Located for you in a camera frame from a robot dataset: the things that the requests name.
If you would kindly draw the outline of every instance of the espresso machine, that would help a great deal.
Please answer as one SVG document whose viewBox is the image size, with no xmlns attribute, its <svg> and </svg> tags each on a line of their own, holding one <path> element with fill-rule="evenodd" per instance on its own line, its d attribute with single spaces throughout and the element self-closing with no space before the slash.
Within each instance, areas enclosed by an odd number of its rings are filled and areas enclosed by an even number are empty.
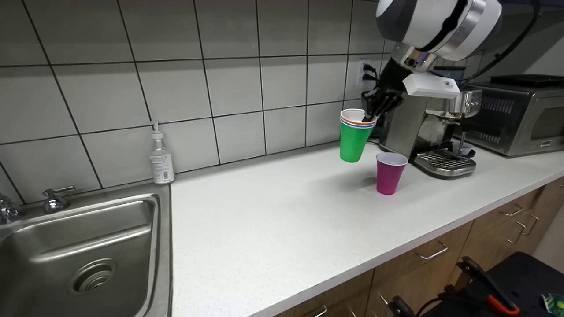
<svg viewBox="0 0 564 317">
<path fill-rule="evenodd" d="M 480 110 L 482 91 L 463 89 L 452 99 L 406 96 L 404 105 L 385 116 L 380 148 L 409 158 L 425 173 L 443 179 L 470 175 L 476 169 L 475 152 L 462 154 L 465 119 Z M 462 130 L 460 148 L 453 149 L 452 135 Z"/>
</svg>

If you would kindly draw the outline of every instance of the microwave door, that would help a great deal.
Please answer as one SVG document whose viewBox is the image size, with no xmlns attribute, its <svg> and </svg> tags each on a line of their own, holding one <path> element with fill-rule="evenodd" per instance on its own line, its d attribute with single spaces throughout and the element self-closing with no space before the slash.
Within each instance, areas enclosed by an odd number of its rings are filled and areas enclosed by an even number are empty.
<svg viewBox="0 0 564 317">
<path fill-rule="evenodd" d="M 564 149 L 564 96 L 534 96 L 509 146 L 508 156 Z"/>
</svg>

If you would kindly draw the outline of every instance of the magenta plastic cup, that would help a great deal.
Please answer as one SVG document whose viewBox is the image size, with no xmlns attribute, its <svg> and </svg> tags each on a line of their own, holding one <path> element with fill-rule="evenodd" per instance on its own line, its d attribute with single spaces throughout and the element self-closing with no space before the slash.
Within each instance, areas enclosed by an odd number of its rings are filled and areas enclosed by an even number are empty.
<svg viewBox="0 0 564 317">
<path fill-rule="evenodd" d="M 407 157 L 397 153 L 376 155 L 376 190 L 384 195 L 393 195 L 407 162 Z"/>
</svg>

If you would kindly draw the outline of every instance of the plastic cup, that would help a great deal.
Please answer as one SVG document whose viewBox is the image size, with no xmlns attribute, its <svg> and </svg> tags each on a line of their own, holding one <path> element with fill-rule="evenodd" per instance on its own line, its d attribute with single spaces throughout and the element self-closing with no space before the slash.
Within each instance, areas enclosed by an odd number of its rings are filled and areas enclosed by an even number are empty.
<svg viewBox="0 0 564 317">
<path fill-rule="evenodd" d="M 393 195 L 407 162 L 407 157 L 397 153 L 376 155 L 376 190 L 384 195 Z"/>
<path fill-rule="evenodd" d="M 355 163 L 360 160 L 364 146 L 368 137 L 372 133 L 372 128 L 376 125 L 376 120 L 370 122 L 370 125 L 355 125 L 350 122 L 362 122 L 364 118 L 364 110 L 347 109 L 341 112 L 341 159 L 345 162 Z"/>
</svg>

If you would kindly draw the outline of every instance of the stack of plastic cups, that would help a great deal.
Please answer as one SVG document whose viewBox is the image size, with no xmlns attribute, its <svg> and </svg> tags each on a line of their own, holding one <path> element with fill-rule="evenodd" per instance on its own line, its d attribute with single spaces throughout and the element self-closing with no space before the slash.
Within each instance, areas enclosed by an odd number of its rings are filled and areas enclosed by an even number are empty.
<svg viewBox="0 0 564 317">
<path fill-rule="evenodd" d="M 376 118 L 371 122 L 362 122 L 364 110 L 346 109 L 341 111 L 341 159 L 355 163 L 368 141 L 372 128 L 376 125 Z"/>
</svg>

